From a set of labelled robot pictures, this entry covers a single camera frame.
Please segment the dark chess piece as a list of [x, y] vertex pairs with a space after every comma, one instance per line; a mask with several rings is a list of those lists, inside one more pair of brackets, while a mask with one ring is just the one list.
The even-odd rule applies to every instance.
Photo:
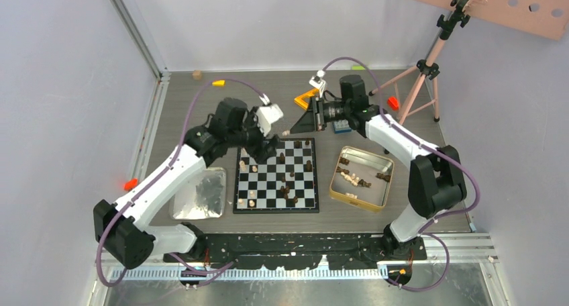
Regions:
[[312, 170], [313, 170], [313, 165], [312, 165], [311, 161], [308, 160], [308, 161], [305, 163], [305, 171], [306, 171], [306, 172], [311, 172]]

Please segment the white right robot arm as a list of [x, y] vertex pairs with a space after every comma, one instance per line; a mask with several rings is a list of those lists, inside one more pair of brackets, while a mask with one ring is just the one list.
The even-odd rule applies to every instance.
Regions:
[[346, 120], [352, 130], [381, 145], [407, 167], [409, 204], [385, 227], [382, 237], [384, 253], [389, 258], [400, 259], [429, 221], [466, 198], [458, 151], [452, 146], [436, 147], [416, 138], [386, 110], [371, 104], [364, 81], [357, 74], [340, 79], [339, 99], [325, 100], [324, 75], [320, 70], [311, 77], [309, 83], [319, 94], [310, 98], [304, 114], [289, 131], [317, 132], [328, 123]]

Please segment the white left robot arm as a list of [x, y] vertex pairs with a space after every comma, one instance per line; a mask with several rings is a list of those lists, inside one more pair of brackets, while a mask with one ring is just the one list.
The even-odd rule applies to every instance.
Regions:
[[239, 99], [225, 98], [207, 123], [188, 129], [167, 159], [132, 190], [93, 209], [95, 239], [125, 269], [135, 269], [150, 256], [181, 253], [196, 262], [206, 245], [186, 224], [152, 226], [154, 216], [188, 182], [202, 174], [230, 148], [243, 148], [256, 161], [275, 156], [279, 142], [270, 131], [284, 116], [267, 99], [251, 109]]

